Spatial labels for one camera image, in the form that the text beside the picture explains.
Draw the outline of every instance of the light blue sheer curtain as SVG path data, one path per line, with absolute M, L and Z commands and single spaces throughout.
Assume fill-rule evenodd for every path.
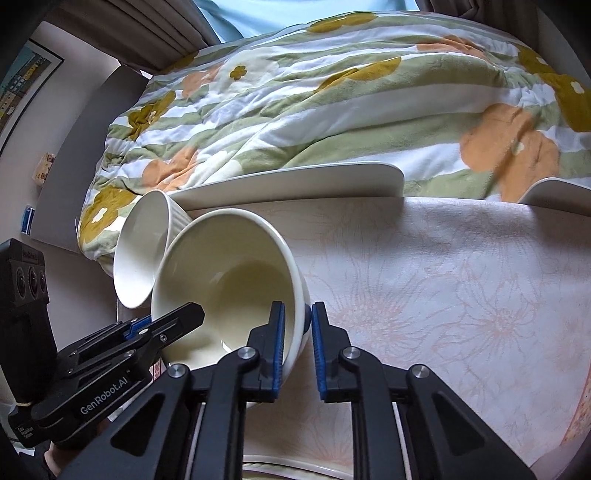
M 418 10 L 415 0 L 193 0 L 222 42 L 347 12 Z

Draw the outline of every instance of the silver bolt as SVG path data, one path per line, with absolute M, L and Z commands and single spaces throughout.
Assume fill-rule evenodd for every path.
M 187 373 L 187 367 L 183 364 L 174 364 L 168 367 L 166 373 L 171 376 L 172 378 L 181 378 L 185 373 Z
M 343 348 L 343 356 L 349 360 L 355 360 L 361 356 L 361 350 L 356 346 L 348 346 L 347 348 Z
M 417 378 L 426 378 L 429 376 L 430 372 L 429 367 L 425 365 L 415 365 L 411 369 L 411 373 Z
M 251 346 L 243 346 L 238 349 L 238 356 L 244 360 L 248 360 L 256 355 L 256 350 Z

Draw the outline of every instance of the picture frame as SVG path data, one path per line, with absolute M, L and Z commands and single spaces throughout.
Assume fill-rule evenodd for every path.
M 0 82 L 0 155 L 27 106 L 64 59 L 28 40 Z

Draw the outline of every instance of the white bowl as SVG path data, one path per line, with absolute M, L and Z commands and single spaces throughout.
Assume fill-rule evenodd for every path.
M 167 347 L 165 359 L 190 369 L 217 363 L 268 322 L 274 300 L 285 304 L 285 380 L 308 337 L 310 296 L 293 255 L 277 230 L 252 212 L 206 213 L 173 241 L 156 276 L 153 318 L 188 301 L 205 311 L 203 325 Z
M 148 192 L 129 213 L 115 249 L 113 282 L 129 309 L 147 303 L 166 249 L 192 218 L 161 190 Z

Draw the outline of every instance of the brown curtain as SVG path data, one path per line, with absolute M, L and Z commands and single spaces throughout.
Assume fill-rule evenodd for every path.
M 534 50 L 538 48 L 538 9 L 531 0 L 417 0 L 428 12 L 466 18 L 498 28 Z
M 220 43 L 191 0 L 63 0 L 46 20 L 149 73 Z

